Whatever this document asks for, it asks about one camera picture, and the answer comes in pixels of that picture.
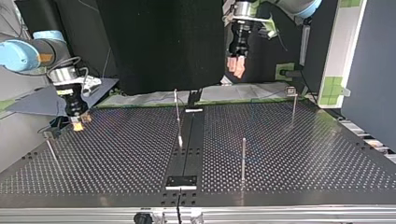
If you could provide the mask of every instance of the green tape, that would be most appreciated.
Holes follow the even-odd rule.
[[[324,86],[319,103],[321,105],[336,105],[338,97],[343,92],[342,77],[325,77]]]
[[[340,7],[359,7],[361,0],[341,0]]]
[[[276,65],[275,80],[277,81],[292,81],[291,77],[280,75],[281,70],[294,71],[294,63],[282,63]]]
[[[15,100],[0,101],[0,112],[4,111],[7,107],[13,105]]]

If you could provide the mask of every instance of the black curtain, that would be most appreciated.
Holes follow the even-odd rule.
[[[127,94],[191,90],[224,75],[221,0],[97,0]]]

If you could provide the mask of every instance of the wire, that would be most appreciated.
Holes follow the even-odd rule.
[[[90,73],[90,69],[88,69],[88,67],[82,67],[78,70],[85,70],[84,80],[82,81],[82,91],[83,91],[85,87],[85,81],[87,80],[87,76]]]
[[[286,46],[283,44],[283,40],[282,40],[282,37],[280,36],[280,31],[279,30],[277,30],[277,37],[279,38],[279,42],[280,42],[280,45],[282,45],[282,48],[283,48],[283,50],[285,50],[286,52],[288,52],[289,50],[286,48]]]
[[[103,68],[103,72],[102,72],[102,79],[105,77],[105,72],[106,72],[107,65],[108,65],[108,59],[110,59],[110,52],[111,52],[111,48],[108,48],[105,67]]]
[[[73,62],[73,65],[76,65],[76,64],[79,63],[80,61],[81,61],[81,57],[73,57],[73,58],[69,58],[69,59],[63,60],[63,61],[61,61],[61,62],[55,64],[54,66],[52,66],[51,69],[47,71],[47,76],[50,77],[50,73],[51,73],[53,70],[55,70],[55,69],[58,68],[59,66],[64,65],[65,63]]]
[[[82,0],[78,0],[82,5],[92,9],[93,11],[96,11],[97,13],[100,13],[99,10],[96,7],[92,7],[86,3],[84,3]],[[110,59],[110,52],[111,52],[111,47],[108,48],[108,52],[107,52],[107,56],[106,56],[106,62],[105,62],[105,66],[103,67],[103,71],[102,71],[102,79],[105,77],[105,72],[107,69],[107,65],[108,65],[108,60]]]
[[[301,77],[303,78],[305,86],[308,88],[309,93],[311,93],[312,98],[314,98],[315,103],[318,105],[318,99],[315,97],[314,93],[312,92],[311,88],[308,86],[308,82],[305,79],[303,70],[300,71]]]
[[[58,114],[59,114],[59,101],[56,102],[56,115],[55,115],[55,117],[58,117]],[[45,129],[47,129],[48,127],[52,126],[52,124],[55,123],[56,119],[57,119],[57,118],[53,119],[53,120],[49,123],[49,125],[40,128],[40,129],[37,131],[37,133],[43,133],[42,131],[45,130]]]
[[[99,10],[98,10],[96,7],[92,7],[92,6],[88,5],[88,4],[86,4],[85,2],[83,2],[82,0],[78,0],[78,1],[79,1],[82,5],[84,5],[84,6],[88,7],[88,8],[90,8],[90,9],[92,9],[93,11],[99,12]]]

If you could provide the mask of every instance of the metal rod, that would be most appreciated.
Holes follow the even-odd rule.
[[[61,175],[63,175],[64,173],[62,172],[61,164],[59,164],[58,158],[56,157],[55,151],[53,150],[52,144],[50,143],[50,140],[48,138],[47,138],[46,142],[47,142],[47,145],[49,146],[50,154],[52,155],[53,159],[55,160],[55,163],[58,166],[58,169],[61,172]]]
[[[292,114],[292,118],[291,118],[292,123],[294,123],[294,116],[296,114],[297,96],[298,96],[298,94],[294,95],[293,114]]]
[[[247,139],[242,139],[242,189],[245,188],[245,166],[246,166],[246,153],[247,153]]]
[[[176,113],[177,113],[177,126],[178,126],[178,135],[177,135],[177,140],[178,140],[178,145],[180,148],[183,147],[183,138],[181,137],[181,125],[180,125],[180,114],[178,110],[178,96],[177,96],[177,90],[174,91],[175,95],[175,104],[176,104]]]
[[[52,155],[53,159],[58,161],[58,159],[56,158],[55,151],[53,150],[52,145],[50,144],[50,140],[47,139],[46,142],[47,142],[47,145],[49,146],[49,151],[50,151],[50,154]]]

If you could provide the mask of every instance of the black platform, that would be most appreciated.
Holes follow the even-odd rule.
[[[0,174],[0,208],[396,204],[396,165],[308,102],[92,111]],[[247,139],[245,185],[242,139]],[[167,191],[168,176],[197,190]]]

